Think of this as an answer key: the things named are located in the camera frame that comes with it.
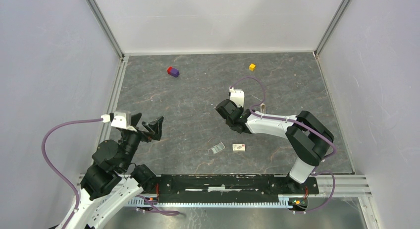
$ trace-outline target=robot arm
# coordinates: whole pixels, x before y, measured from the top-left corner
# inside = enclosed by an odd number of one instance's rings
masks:
[[[315,167],[319,166],[322,158],[328,151],[329,145],[313,133],[305,134],[305,128],[288,121],[295,120],[314,129],[331,142],[334,140],[332,133],[308,111],[301,111],[299,115],[279,116],[244,110],[244,92],[229,89],[230,99],[223,100],[216,106],[216,111],[226,120],[230,129],[238,133],[265,133],[283,137],[289,140],[298,158],[288,176],[295,182],[302,184],[309,177]]]
[[[78,210],[73,210],[75,206],[73,202],[72,209],[56,229],[63,228],[72,214],[66,229],[85,228],[86,225],[86,228],[103,228],[131,198],[143,191],[148,192],[155,186],[156,175],[145,165],[136,166],[123,186],[101,204],[121,181],[118,173],[127,172],[140,142],[159,141],[161,138],[163,117],[160,116],[149,123],[142,122],[147,131],[141,131],[136,127],[141,115],[139,113],[132,116],[130,112],[114,112],[101,116],[103,122],[111,121],[111,126],[121,131],[121,139],[118,143],[106,140],[98,145],[92,155],[94,163],[87,169],[80,182]]]

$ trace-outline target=metal corner post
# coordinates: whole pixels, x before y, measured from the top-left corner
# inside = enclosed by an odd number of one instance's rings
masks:
[[[341,16],[343,15],[344,11],[346,10],[348,4],[351,0],[342,0],[340,6],[338,6],[337,11],[334,14],[327,30],[325,31],[321,41],[319,42],[318,46],[316,47],[314,54],[315,56],[319,55],[324,48],[326,42],[328,41],[331,33],[334,31],[335,27],[337,26],[338,21],[340,20]]]
[[[115,75],[115,80],[112,85],[112,91],[109,97],[109,101],[108,101],[108,105],[106,107],[105,113],[113,113],[117,108],[119,94],[121,92],[122,82],[124,80],[125,69],[127,68],[129,57],[130,56],[124,57],[121,64],[118,67],[118,71]],[[111,134],[110,124],[103,124],[100,134],[99,134],[98,144],[109,139],[110,134]]]
[[[106,36],[108,37],[112,48],[114,48],[114,51],[116,54],[123,59],[124,58],[124,52],[122,51],[121,47],[119,46],[116,38],[114,37],[113,33],[111,32],[110,27],[108,26],[108,23],[106,22],[104,15],[102,14],[101,10],[98,7],[98,4],[95,0],[86,0],[89,7],[91,8],[93,14],[95,15],[99,25],[102,27],[102,30],[105,32]]]

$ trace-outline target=floor panel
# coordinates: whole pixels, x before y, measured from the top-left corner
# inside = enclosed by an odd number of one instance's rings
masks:
[[[254,72],[248,66],[254,63]],[[169,66],[180,72],[167,74]],[[268,114],[313,113],[335,136],[337,154],[320,170],[352,172],[333,108],[312,53],[214,54],[130,57],[118,110],[141,112],[143,121],[162,115],[159,142],[141,143],[133,162],[146,164],[156,174],[173,173],[288,173],[296,154],[288,140],[263,134],[238,134],[225,125],[214,107],[228,97],[228,87],[244,76],[266,86]],[[253,80],[238,85],[245,106],[263,94]],[[119,134],[113,129],[111,139]],[[213,154],[220,142],[226,148]],[[245,152],[232,152],[243,143]]]

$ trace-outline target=small yellow block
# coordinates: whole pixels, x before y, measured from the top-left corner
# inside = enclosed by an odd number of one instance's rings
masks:
[[[254,64],[250,64],[250,71],[254,71],[255,69],[255,65]]]

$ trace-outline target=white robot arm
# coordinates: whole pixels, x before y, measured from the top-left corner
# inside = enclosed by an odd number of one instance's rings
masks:
[[[80,204],[66,229],[90,228],[101,229],[107,222],[128,203],[133,197],[143,192],[143,188],[138,186],[134,178],[128,178],[126,182],[113,193],[104,203],[101,204],[106,196],[90,200],[90,195],[85,189],[79,190]],[[63,221],[56,227],[61,229],[73,210],[70,210]]]
[[[217,112],[226,120],[230,129],[238,133],[264,133],[288,139],[298,158],[288,176],[299,184],[319,165],[328,151],[329,145],[313,133],[305,134],[306,129],[290,120],[300,121],[333,142],[334,136],[310,112],[302,111],[299,115],[280,116],[260,112],[252,114],[244,109],[244,92],[229,88],[230,98],[216,106]]]

